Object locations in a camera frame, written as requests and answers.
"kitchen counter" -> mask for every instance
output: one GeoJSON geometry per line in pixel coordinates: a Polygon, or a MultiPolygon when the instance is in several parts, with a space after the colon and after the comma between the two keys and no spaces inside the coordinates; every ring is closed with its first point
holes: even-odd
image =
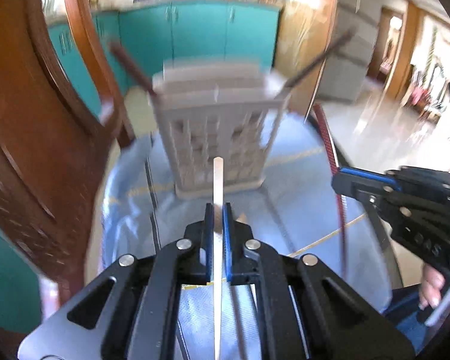
{"type": "MultiPolygon", "coordinates": [[[[130,2],[129,4],[114,4],[114,2],[107,1],[105,7],[101,8],[92,8],[91,14],[98,15],[100,13],[106,13],[106,12],[127,12],[135,9],[141,9],[145,7],[153,7],[157,5],[163,5],[163,4],[169,4],[171,2],[174,3],[189,3],[192,0],[139,0],[137,2],[130,2]]],[[[280,11],[283,7],[282,4],[272,4],[272,3],[264,3],[260,2],[259,0],[210,0],[214,2],[223,2],[224,4],[228,3],[243,3],[246,5],[258,5],[260,7],[268,7],[273,10],[280,11]]],[[[52,13],[50,15],[45,16],[45,22],[47,23],[47,26],[53,26],[56,24],[63,24],[67,23],[67,14],[65,12],[60,13],[52,13]]]]}

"yellow stripe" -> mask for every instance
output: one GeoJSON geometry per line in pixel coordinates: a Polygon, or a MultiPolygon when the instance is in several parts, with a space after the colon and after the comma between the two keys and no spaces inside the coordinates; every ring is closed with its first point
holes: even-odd
{"type": "MultiPolygon", "coordinates": [[[[312,155],[317,155],[322,152],[324,152],[324,148],[317,147],[315,149],[303,151],[301,153],[294,154],[294,155],[284,155],[284,156],[273,157],[273,158],[270,158],[265,163],[265,168],[273,167],[273,166],[281,165],[281,164],[286,164],[286,163],[289,163],[292,161],[296,161],[300,158],[310,157],[312,155]]],[[[172,191],[174,187],[175,187],[175,183],[154,184],[154,191],[155,192],[167,192],[167,191],[172,191]]],[[[132,198],[132,197],[136,197],[136,196],[145,195],[148,193],[150,193],[150,189],[148,187],[133,188],[127,192],[127,197],[132,198]]],[[[120,204],[120,201],[114,197],[109,197],[106,199],[106,201],[108,202],[108,204],[120,204]]]]}
{"type": "MultiPolygon", "coordinates": [[[[350,222],[348,222],[345,225],[345,228],[348,228],[351,225],[354,225],[355,223],[361,221],[363,218],[365,218],[365,214],[361,214],[357,218],[355,218],[355,219],[351,220],[350,222]]],[[[317,240],[315,242],[312,242],[310,245],[307,245],[306,247],[303,247],[302,249],[299,249],[296,252],[290,253],[288,255],[288,257],[296,257],[296,256],[302,254],[303,252],[307,251],[308,249],[310,249],[310,248],[312,248],[314,246],[320,245],[322,242],[325,242],[326,240],[336,236],[337,234],[340,233],[340,231],[341,231],[341,229],[338,228],[337,230],[331,232],[330,234],[327,234],[325,237],[322,237],[319,240],[317,240]]],[[[222,279],[222,283],[224,283],[225,281],[227,281],[227,279],[224,277],[222,279]]],[[[210,281],[205,286],[185,285],[184,284],[184,285],[182,285],[182,290],[193,290],[193,289],[198,288],[198,287],[206,287],[206,286],[213,286],[213,285],[214,285],[213,281],[210,281]]]]}

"silver bolt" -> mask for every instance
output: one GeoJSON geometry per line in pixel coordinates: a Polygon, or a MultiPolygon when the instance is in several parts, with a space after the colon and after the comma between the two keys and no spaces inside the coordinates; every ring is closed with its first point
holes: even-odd
{"type": "Polygon", "coordinates": [[[400,207],[400,212],[403,216],[412,216],[412,212],[406,207],[400,207]]]}
{"type": "Polygon", "coordinates": [[[257,241],[256,239],[249,239],[245,242],[245,247],[251,251],[257,250],[261,245],[262,244],[260,244],[260,241],[257,241]]]}
{"type": "Polygon", "coordinates": [[[318,263],[318,258],[313,254],[306,254],[302,257],[302,261],[306,266],[314,266],[318,263]]]}
{"type": "Polygon", "coordinates": [[[190,241],[188,238],[179,239],[176,242],[176,247],[181,251],[186,251],[187,249],[190,249],[192,247],[192,241],[190,241]]]}
{"type": "Polygon", "coordinates": [[[131,254],[124,254],[118,259],[120,266],[130,266],[135,262],[135,257],[131,254]]]}

